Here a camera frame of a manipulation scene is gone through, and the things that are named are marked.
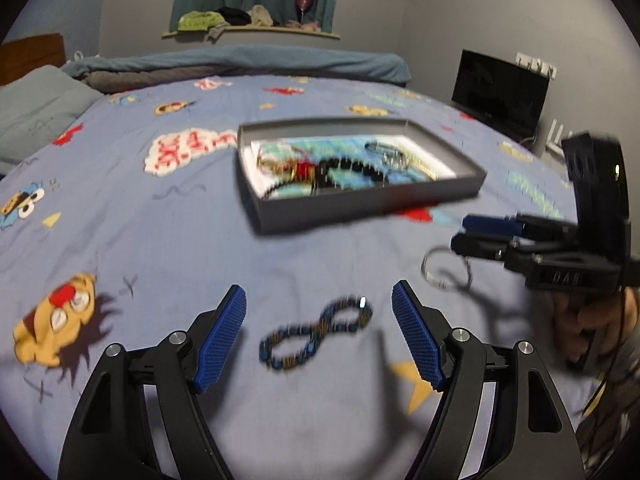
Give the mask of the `person's right hand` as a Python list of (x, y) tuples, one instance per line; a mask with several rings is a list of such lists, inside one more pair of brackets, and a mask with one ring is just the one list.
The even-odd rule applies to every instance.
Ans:
[(570, 310), (570, 296), (562, 292), (551, 295), (553, 302), (553, 337), (561, 356), (577, 362), (588, 351), (584, 330), (602, 330), (604, 333), (598, 353), (600, 356), (623, 344), (639, 323), (638, 290), (627, 287), (624, 299), (612, 296), (581, 307), (577, 313)]

